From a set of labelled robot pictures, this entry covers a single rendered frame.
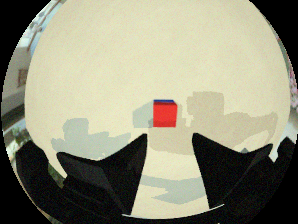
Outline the red block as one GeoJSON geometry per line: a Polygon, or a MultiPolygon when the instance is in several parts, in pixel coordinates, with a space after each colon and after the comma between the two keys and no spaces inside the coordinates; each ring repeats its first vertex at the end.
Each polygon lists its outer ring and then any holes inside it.
{"type": "Polygon", "coordinates": [[[153,127],[176,127],[176,117],[176,103],[154,103],[153,127]]]}

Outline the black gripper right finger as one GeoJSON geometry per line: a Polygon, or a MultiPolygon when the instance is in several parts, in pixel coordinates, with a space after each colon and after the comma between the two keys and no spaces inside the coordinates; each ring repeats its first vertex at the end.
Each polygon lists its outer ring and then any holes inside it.
{"type": "Polygon", "coordinates": [[[273,149],[273,144],[267,144],[257,151],[239,153],[201,133],[193,133],[192,145],[210,209],[225,204],[223,198],[241,183],[253,165],[269,156],[273,149]]]}

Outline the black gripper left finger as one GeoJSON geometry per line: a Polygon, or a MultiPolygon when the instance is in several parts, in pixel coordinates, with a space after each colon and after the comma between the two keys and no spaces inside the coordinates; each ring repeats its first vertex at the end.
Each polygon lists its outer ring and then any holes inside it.
{"type": "Polygon", "coordinates": [[[67,175],[108,190],[114,202],[120,206],[122,214],[132,216],[134,200],[144,171],[146,149],[148,133],[142,133],[132,143],[102,160],[84,159],[67,152],[56,153],[56,156],[67,175]]]}

